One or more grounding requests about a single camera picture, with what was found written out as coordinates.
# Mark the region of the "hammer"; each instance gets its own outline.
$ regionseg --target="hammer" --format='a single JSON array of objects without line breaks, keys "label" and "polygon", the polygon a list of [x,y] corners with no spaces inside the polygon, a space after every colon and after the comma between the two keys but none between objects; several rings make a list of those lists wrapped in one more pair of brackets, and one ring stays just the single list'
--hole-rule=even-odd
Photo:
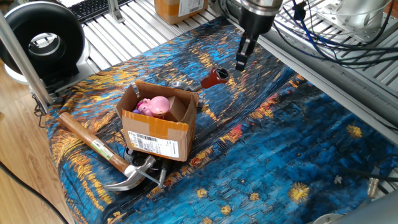
[{"label": "hammer", "polygon": [[137,187],[137,185],[139,185],[145,179],[143,174],[146,174],[146,170],[151,168],[156,162],[153,156],[147,156],[143,165],[130,165],[128,162],[122,159],[122,157],[115,154],[106,144],[97,138],[97,136],[89,132],[79,122],[73,119],[68,112],[63,112],[58,120],[127,177],[127,180],[118,184],[104,186],[106,190],[123,191]]}]

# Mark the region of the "red cylindrical object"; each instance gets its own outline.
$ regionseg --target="red cylindrical object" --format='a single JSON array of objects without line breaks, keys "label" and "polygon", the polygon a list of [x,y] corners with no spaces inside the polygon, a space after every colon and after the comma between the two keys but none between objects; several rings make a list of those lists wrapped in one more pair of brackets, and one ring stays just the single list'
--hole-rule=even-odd
[{"label": "red cylindrical object", "polygon": [[220,83],[226,83],[229,80],[229,73],[225,68],[212,68],[208,76],[206,76],[201,82],[203,88],[210,88],[213,85]]}]

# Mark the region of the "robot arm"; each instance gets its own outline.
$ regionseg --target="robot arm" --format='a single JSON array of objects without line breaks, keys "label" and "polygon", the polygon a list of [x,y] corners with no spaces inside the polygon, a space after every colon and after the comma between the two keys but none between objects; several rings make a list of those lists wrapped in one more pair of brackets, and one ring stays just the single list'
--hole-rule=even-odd
[{"label": "robot arm", "polygon": [[239,25],[244,29],[236,53],[235,69],[243,71],[260,34],[268,32],[283,0],[241,0]]}]

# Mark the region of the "keyboard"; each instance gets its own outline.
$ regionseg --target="keyboard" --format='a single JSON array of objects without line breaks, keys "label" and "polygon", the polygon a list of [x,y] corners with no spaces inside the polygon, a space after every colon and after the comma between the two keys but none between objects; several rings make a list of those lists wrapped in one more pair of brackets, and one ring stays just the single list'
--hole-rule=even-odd
[{"label": "keyboard", "polygon": [[[119,6],[130,0],[119,0]],[[109,10],[107,0],[85,0],[68,7],[83,23]]]}]

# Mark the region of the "wooden floor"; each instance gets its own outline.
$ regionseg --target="wooden floor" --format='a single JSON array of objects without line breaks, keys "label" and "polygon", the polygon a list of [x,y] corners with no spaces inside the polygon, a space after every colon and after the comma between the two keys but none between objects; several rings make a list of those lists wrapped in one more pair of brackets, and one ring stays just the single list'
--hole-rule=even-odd
[{"label": "wooden floor", "polygon": [[[0,160],[73,223],[49,152],[47,132],[33,114],[27,85],[9,78],[0,61]],[[0,170],[0,224],[61,223],[36,196]]]}]

